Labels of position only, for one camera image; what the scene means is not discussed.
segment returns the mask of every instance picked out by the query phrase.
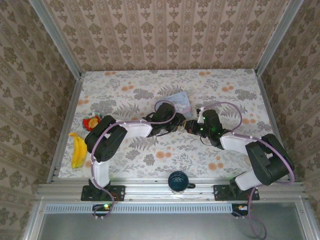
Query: table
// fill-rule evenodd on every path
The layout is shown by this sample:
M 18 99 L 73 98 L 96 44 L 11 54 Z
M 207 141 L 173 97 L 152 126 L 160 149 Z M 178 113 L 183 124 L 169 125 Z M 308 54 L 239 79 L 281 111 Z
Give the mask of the table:
M 237 133 L 261 137 L 272 128 L 253 69 L 93 71 L 83 78 L 71 132 L 89 133 L 82 120 L 91 112 L 118 120 L 137 120 L 154 111 L 156 101 L 186 91 L 196 119 L 196 108 L 216 102 L 237 105 L 243 123 Z M 240 117 L 228 105 L 213 108 L 226 129 Z M 73 138 L 67 140 L 59 178 L 89 178 L 90 154 L 81 168 L 72 169 Z M 203 145 L 183 128 L 160 137 L 126 139 L 109 160 L 109 176 L 127 179 L 163 179 L 173 171 L 192 178 L 231 178 L 250 167 L 247 156 Z

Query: banana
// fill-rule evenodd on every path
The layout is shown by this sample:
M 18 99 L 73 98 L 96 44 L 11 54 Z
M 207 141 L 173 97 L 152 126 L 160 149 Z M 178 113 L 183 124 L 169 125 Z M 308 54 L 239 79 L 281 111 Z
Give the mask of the banana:
M 70 132 L 70 137 L 73 137 L 73 154 L 72 154 L 72 161 L 71 167 L 81 168 L 86 160 L 87 156 L 87 145 L 85 140 L 80 137 L 76 132 Z

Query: dark blue cup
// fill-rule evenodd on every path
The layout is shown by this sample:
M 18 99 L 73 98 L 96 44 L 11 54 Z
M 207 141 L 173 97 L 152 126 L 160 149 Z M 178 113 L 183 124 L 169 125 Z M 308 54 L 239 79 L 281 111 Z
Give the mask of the dark blue cup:
M 168 178 L 168 184 L 173 193 L 181 194 L 186 189 L 194 189 L 196 185 L 189 183 L 188 176 L 182 171 L 174 171 Z

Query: gray leaf pattern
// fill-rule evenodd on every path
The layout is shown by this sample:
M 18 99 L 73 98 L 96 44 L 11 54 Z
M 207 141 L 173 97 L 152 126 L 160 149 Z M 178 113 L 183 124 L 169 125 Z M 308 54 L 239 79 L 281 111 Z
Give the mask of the gray leaf pattern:
M 238 133 L 261 137 L 272 132 L 264 102 L 258 97 L 260 88 L 252 70 L 211 69 L 203 73 L 203 70 L 196 69 L 88 72 L 70 131 L 85 138 L 88 131 L 83 128 L 82 120 L 92 112 L 111 115 L 119 121 L 141 119 L 154 111 L 158 100 L 185 91 L 194 118 L 196 108 L 230 102 L 237 105 L 243 115 Z M 219 114 L 224 128 L 231 129 L 238 124 L 239 114 L 233 107 L 220 104 L 212 109 Z M 10 129 L 0 131 L 8 133 Z M 13 142 L 15 137 L 11 134 L 3 138 Z M 71 168 L 72 154 L 73 141 L 70 137 L 59 177 L 89 178 L 91 171 L 87 164 L 81 168 Z M 231 178 L 250 167 L 245 157 L 238 152 L 203 145 L 198 136 L 186 133 L 181 127 L 164 136 L 123 140 L 110 160 L 109 175 L 111 178 L 163 179 L 173 171 L 184 171 L 193 178 Z M 89 161 L 90 154 L 86 157 L 86 162 Z M 24 179 L 19 180 L 20 186 L 28 184 Z

